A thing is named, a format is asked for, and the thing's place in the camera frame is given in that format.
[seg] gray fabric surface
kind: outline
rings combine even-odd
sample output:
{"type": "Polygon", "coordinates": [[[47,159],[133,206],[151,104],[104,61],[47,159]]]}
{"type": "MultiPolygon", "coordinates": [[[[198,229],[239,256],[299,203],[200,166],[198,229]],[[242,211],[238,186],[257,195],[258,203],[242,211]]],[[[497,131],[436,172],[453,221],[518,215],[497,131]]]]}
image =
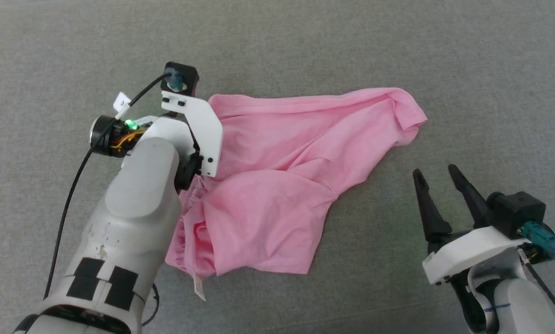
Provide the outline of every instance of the gray fabric surface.
{"type": "MultiPolygon", "coordinates": [[[[411,180],[423,170],[456,230],[470,216],[446,165],[482,193],[526,190],[555,229],[555,0],[76,0],[0,6],[0,332],[40,301],[91,121],[166,61],[198,95],[340,94],[402,87],[430,121],[331,207],[307,276],[241,269],[205,282],[164,266],[147,333],[466,333],[449,287],[421,269],[411,180]]],[[[159,112],[159,92],[134,116],[159,112]]],[[[120,161],[91,159],[57,277],[120,161]]],[[[538,271],[555,293],[555,263],[538,271]]]]}

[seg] black cable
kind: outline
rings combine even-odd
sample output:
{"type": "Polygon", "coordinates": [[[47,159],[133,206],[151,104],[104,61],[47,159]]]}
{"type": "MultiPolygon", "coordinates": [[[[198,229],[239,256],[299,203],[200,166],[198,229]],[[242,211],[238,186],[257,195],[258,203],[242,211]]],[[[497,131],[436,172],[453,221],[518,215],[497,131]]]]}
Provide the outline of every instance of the black cable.
{"type": "Polygon", "coordinates": [[[527,266],[527,269],[529,270],[531,275],[536,279],[537,283],[542,288],[542,290],[544,290],[544,292],[547,294],[547,296],[549,297],[549,300],[551,300],[551,302],[555,305],[555,296],[553,296],[549,288],[547,288],[547,285],[543,283],[543,280],[541,279],[539,274],[535,271],[535,269],[533,269],[533,266],[530,263],[526,263],[525,265],[527,266]]]}
{"type": "MultiPolygon", "coordinates": [[[[129,106],[133,106],[133,104],[135,104],[135,102],[139,101],[139,99],[141,99],[141,97],[144,96],[145,93],[147,93],[148,90],[150,90],[152,87],[154,87],[163,78],[166,78],[166,77],[169,77],[169,76],[171,76],[171,73],[165,73],[165,74],[162,74],[161,76],[159,76],[158,78],[156,78],[156,80],[152,81],[152,83],[147,85],[146,88],[144,88],[137,95],[135,95],[133,100],[131,100],[131,102],[129,102],[129,106]]],[[[61,214],[61,221],[59,222],[59,231],[57,232],[57,240],[55,241],[55,251],[53,252],[53,259],[51,261],[51,270],[49,271],[49,278],[46,281],[46,289],[45,289],[44,299],[46,299],[49,296],[49,292],[51,290],[51,284],[52,284],[52,281],[53,281],[53,276],[55,275],[55,266],[57,264],[57,255],[59,255],[59,246],[61,245],[61,236],[63,235],[63,226],[65,224],[65,218],[67,217],[67,211],[69,210],[69,205],[71,204],[71,197],[73,197],[73,192],[76,189],[77,182],[79,181],[80,176],[82,175],[82,171],[84,170],[84,167],[86,167],[86,163],[88,162],[88,159],[90,159],[90,156],[94,152],[94,149],[96,148],[98,142],[100,142],[102,140],[102,138],[105,136],[105,134],[114,126],[115,121],[116,121],[116,119],[110,120],[110,122],[106,125],[105,129],[102,131],[102,133],[98,137],[98,139],[96,141],[94,141],[94,143],[90,146],[90,149],[88,150],[88,152],[86,153],[86,156],[82,160],[82,164],[80,165],[79,169],[77,170],[76,177],[73,179],[73,183],[71,184],[71,188],[69,189],[69,194],[67,195],[67,200],[65,201],[65,206],[63,207],[63,213],[61,214]]]]}
{"type": "Polygon", "coordinates": [[[152,322],[152,320],[154,320],[154,317],[156,316],[156,313],[158,313],[158,309],[160,308],[160,294],[158,294],[158,288],[156,287],[155,283],[152,284],[152,290],[154,290],[154,299],[156,300],[156,309],[154,309],[154,313],[152,313],[152,315],[149,317],[149,319],[147,319],[146,321],[144,321],[141,324],[141,327],[146,327],[147,324],[152,322]]]}

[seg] cylindrical motor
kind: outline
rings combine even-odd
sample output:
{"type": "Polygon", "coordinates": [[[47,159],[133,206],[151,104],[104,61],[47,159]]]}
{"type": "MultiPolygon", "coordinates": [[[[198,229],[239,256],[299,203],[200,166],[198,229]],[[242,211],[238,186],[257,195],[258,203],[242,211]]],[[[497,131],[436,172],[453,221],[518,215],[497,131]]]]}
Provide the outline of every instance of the cylindrical motor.
{"type": "Polygon", "coordinates": [[[129,150],[133,149],[138,140],[137,136],[128,136],[131,133],[138,132],[139,129],[129,127],[121,120],[114,120],[114,117],[99,116],[94,120],[90,130],[90,145],[94,144],[111,121],[114,121],[115,124],[97,143],[94,153],[123,158],[129,150]]]}

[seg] blue line marking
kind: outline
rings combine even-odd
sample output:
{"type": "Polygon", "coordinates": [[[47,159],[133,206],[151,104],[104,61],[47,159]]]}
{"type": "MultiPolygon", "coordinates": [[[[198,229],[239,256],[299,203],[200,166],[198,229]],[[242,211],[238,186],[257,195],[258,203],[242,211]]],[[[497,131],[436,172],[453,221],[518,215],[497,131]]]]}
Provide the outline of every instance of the blue line marking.
{"type": "MultiPolygon", "coordinates": [[[[505,308],[505,307],[510,307],[510,303],[502,304],[502,305],[496,305],[496,308],[505,308]]],[[[483,309],[483,312],[493,312],[493,311],[494,311],[493,307],[483,309]]]]}

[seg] pink garment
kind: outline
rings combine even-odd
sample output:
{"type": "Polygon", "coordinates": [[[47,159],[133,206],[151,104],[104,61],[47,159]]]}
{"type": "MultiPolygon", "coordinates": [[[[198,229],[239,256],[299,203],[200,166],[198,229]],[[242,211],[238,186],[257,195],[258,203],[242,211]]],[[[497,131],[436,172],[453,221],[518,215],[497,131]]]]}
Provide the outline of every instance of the pink garment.
{"type": "Polygon", "coordinates": [[[201,277],[249,266],[308,273],[326,212],[427,118],[402,89],[209,100],[224,127],[215,178],[180,194],[166,262],[201,277]]]}

